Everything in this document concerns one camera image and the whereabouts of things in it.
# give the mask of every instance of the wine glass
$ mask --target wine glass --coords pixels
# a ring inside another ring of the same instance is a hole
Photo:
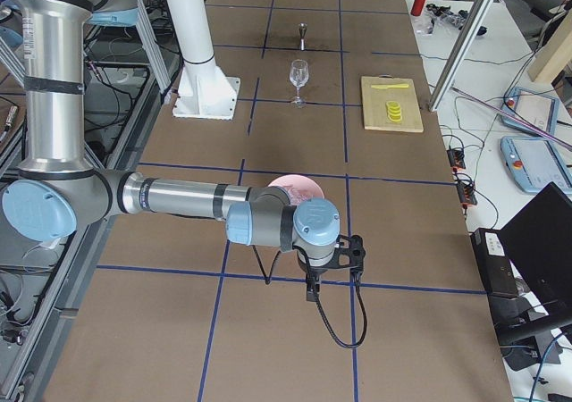
[[[300,88],[307,84],[310,78],[310,71],[307,67],[307,62],[304,60],[294,60],[290,67],[290,82],[296,87],[296,96],[292,98],[292,103],[296,107],[303,107],[305,102],[300,97]]]

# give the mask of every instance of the yellow knife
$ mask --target yellow knife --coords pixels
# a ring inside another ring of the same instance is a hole
[[[408,83],[395,83],[393,85],[372,85],[373,89],[409,88]]]

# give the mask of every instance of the pink plate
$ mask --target pink plate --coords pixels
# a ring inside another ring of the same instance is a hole
[[[292,205],[299,205],[310,198],[324,198],[324,192],[315,181],[298,174],[279,177],[271,181],[268,186],[284,188]]]

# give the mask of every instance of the black monitor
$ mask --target black monitor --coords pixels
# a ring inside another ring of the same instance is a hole
[[[499,232],[510,261],[547,316],[498,332],[501,344],[561,328],[572,342],[572,201],[550,183]]]

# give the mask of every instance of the metal jigger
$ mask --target metal jigger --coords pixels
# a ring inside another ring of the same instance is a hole
[[[306,35],[307,24],[305,22],[301,22],[298,25],[298,31],[300,32],[300,51],[304,51],[306,46],[304,44],[304,36]]]

